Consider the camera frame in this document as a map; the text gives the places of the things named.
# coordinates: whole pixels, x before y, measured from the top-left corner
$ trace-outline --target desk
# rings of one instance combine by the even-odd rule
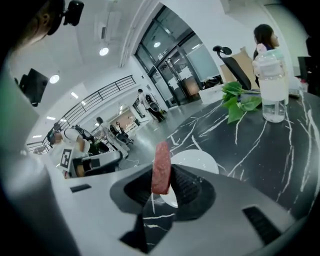
[[[210,154],[219,174],[249,183],[296,219],[308,214],[320,186],[320,98],[289,99],[281,123],[266,122],[262,109],[227,124],[219,100],[185,120],[167,142],[171,156],[198,149]]]

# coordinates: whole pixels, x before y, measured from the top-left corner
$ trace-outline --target ceiling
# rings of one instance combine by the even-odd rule
[[[82,0],[83,13],[79,25],[61,25],[52,36],[27,47],[10,60],[12,75],[19,81],[31,68],[50,78],[58,74],[56,84],[48,84],[36,111],[43,116],[65,93],[84,84],[94,86],[92,79],[119,66],[125,38],[134,15],[143,0]],[[102,24],[106,26],[101,39]],[[106,56],[99,50],[108,47]]]

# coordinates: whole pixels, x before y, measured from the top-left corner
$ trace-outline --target raw meat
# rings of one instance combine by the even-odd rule
[[[168,144],[160,142],[155,148],[155,159],[152,168],[151,192],[167,195],[170,186],[171,159]]]

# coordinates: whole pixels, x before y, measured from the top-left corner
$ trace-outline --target woman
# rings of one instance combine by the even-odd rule
[[[116,136],[110,131],[110,123],[103,121],[101,117],[96,118],[97,123],[100,125],[99,130],[101,131],[102,136],[105,136],[109,143],[114,146],[116,150],[119,150],[123,157],[128,156],[128,146],[122,141],[117,140]]]
[[[253,33],[254,40],[257,44],[253,54],[253,60],[258,56],[258,54],[273,50],[279,46],[278,37],[275,35],[274,30],[269,25],[261,24],[254,29]],[[259,86],[257,77],[255,77],[255,82]]]

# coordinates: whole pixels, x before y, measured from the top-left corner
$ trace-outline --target green leaf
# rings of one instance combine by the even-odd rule
[[[228,118],[228,124],[239,120],[244,115],[244,111],[238,107],[237,104],[232,104],[229,107],[229,118]]]
[[[226,103],[224,103],[222,106],[226,107],[226,108],[230,108],[231,105],[236,105],[237,104],[237,99],[238,97],[232,95],[232,98],[229,99]]]
[[[229,82],[223,88],[222,91],[226,94],[232,94],[235,96],[240,95],[243,92],[241,84],[238,82]]]
[[[241,101],[241,107],[243,111],[253,111],[262,102],[260,97],[248,97]]]

